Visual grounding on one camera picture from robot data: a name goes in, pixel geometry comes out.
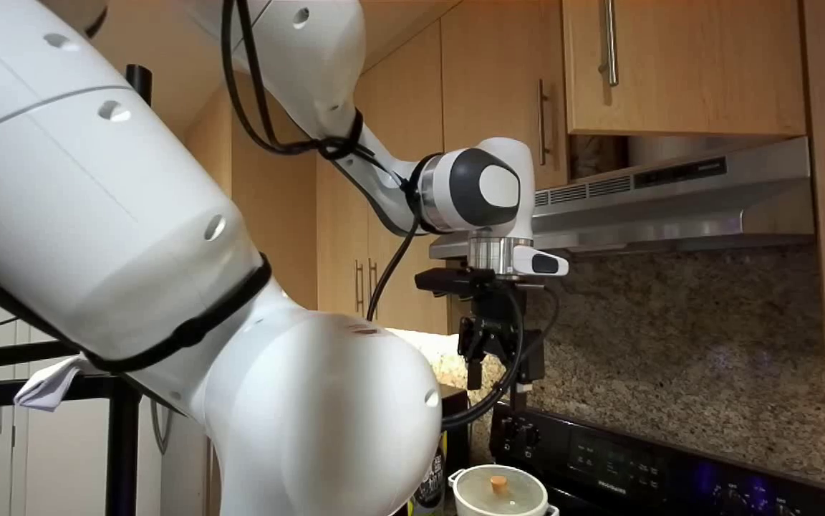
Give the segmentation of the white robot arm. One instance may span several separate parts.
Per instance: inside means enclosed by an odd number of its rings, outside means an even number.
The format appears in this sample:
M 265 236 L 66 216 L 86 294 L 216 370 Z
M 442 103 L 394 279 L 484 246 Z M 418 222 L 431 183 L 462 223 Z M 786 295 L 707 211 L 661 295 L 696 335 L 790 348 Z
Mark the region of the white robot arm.
M 468 239 L 498 287 L 564 272 L 534 245 L 524 145 L 398 162 L 364 126 L 359 0 L 185 4 L 388 231 Z M 233 198 L 43 0 L 0 0 L 0 308 L 196 418 L 220 516 L 394 516 L 447 424 L 431 361 L 295 304 Z

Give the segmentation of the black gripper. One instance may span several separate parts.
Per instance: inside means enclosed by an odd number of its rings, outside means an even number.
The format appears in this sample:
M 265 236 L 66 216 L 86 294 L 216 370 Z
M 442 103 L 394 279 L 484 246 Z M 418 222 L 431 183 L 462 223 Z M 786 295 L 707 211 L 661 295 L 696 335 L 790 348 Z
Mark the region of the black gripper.
M 437 299 L 462 299 L 470 312 L 458 325 L 458 355 L 468 367 L 468 388 L 482 388 L 484 355 L 520 361 L 520 383 L 534 385 L 545 377 L 545 335 L 534 332 L 524 320 L 524 299 L 513 281 L 490 271 L 428 271 L 415 287 Z

